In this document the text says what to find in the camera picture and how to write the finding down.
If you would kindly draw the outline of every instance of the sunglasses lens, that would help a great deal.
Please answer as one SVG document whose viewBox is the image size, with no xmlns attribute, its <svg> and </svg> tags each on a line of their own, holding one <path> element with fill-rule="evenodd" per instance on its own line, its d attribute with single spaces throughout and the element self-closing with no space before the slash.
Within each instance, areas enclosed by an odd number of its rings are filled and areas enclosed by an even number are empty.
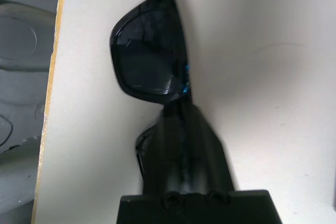
<svg viewBox="0 0 336 224">
<path fill-rule="evenodd" d="M 159 9 L 142 13 L 123 26 L 117 35 L 117 54 L 130 88 L 147 94 L 181 89 L 178 59 L 185 46 L 178 28 L 174 15 Z"/>
</svg>

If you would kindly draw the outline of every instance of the sunglasses frame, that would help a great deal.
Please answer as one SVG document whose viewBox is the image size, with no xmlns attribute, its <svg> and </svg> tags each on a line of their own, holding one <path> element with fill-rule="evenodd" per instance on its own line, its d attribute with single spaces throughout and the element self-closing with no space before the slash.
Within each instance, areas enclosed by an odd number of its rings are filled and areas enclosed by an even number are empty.
<svg viewBox="0 0 336 224">
<path fill-rule="evenodd" d="M 120 68 L 120 59 L 118 56 L 118 49 L 117 49 L 117 40 L 118 35 L 122 32 L 123 28 L 135 18 L 138 18 L 144 13 L 150 12 L 152 10 L 162 10 L 164 12 L 169 12 L 172 16 L 172 20 L 174 21 L 174 28 L 177 30 L 178 33 L 181 33 L 181 39 L 183 40 L 181 43 L 184 47 L 180 48 L 181 55 L 178 57 L 178 64 L 184 67 L 185 72 L 179 76 L 179 79 L 182 83 L 184 83 L 184 87 L 180 90 L 170 93 L 170 94 L 148 94 L 143 93 L 141 91 L 135 90 L 127 85 L 126 81 L 124 80 L 121 68 Z M 187 65 L 187 51 L 185 45 L 185 39 L 183 34 L 183 28 L 180 20 L 180 16 L 178 14 L 177 6 L 175 0 L 145 0 L 143 3 L 138 5 L 136 8 L 128 12 L 125 16 L 123 16 L 115 25 L 112 30 L 110 36 L 110 50 L 111 50 L 111 57 L 114 65 L 114 73 L 116 75 L 117 81 L 119 83 L 120 88 L 128 95 L 154 103 L 160 104 L 168 104 L 174 100 L 181 98 L 182 96 L 186 95 L 186 89 L 188 88 L 188 65 Z"/>
</svg>

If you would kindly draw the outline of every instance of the wooden edge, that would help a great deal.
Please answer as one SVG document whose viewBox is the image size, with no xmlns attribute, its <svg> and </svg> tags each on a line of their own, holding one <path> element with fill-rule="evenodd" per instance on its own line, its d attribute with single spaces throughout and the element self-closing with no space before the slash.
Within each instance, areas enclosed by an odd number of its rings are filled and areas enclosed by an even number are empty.
<svg viewBox="0 0 336 224">
<path fill-rule="evenodd" d="M 62 13 L 63 13 L 63 4 L 64 4 L 64 0 L 58 0 L 56 23 L 55 23 L 54 50 L 53 50 L 53 53 L 51 55 L 51 60 L 50 60 L 46 106 L 45 106 L 45 111 L 44 111 L 44 122 L 43 122 L 43 129 L 42 129 L 40 154 L 39 154 L 39 159 L 38 159 L 37 180 L 36 180 L 36 186 L 35 186 L 35 200 L 34 200 L 34 206 L 33 206 L 33 213 L 32 213 L 32 217 L 31 217 L 32 218 L 31 219 L 32 220 L 31 224 L 35 224 L 35 218 L 36 218 L 36 209 L 37 209 L 37 203 L 38 203 L 38 192 L 39 192 L 40 181 L 41 181 L 41 170 L 42 170 L 42 165 L 43 165 L 46 131 L 47 131 L 49 109 L 50 109 L 50 97 L 51 97 L 51 90 L 53 88 L 52 82 L 54 80 L 55 62 L 56 62 L 58 38 L 59 38 L 59 32 L 60 32 L 60 26 L 61 26 L 61 20 L 62 20 Z"/>
</svg>

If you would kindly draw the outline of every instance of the sunglasses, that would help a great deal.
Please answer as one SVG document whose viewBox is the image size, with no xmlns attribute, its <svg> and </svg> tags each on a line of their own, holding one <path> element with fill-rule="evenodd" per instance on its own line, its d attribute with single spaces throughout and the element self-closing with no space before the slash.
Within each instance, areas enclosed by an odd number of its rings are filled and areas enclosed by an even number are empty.
<svg viewBox="0 0 336 224">
<path fill-rule="evenodd" d="M 146 0 L 114 27 L 110 48 L 121 89 L 167 104 L 191 95 L 183 28 L 175 0 Z"/>
</svg>

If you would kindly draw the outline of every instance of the white backdrop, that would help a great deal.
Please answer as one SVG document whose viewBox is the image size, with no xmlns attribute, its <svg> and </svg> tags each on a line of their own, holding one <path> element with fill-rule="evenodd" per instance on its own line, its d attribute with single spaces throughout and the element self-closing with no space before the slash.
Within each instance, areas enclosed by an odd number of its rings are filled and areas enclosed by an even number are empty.
<svg viewBox="0 0 336 224">
<path fill-rule="evenodd" d="M 140 192 L 134 140 L 160 106 L 124 94 L 109 36 L 144 0 L 65 0 L 35 224 L 115 223 Z M 336 223 L 336 0 L 176 0 L 195 103 L 239 189 L 284 223 Z"/>
</svg>

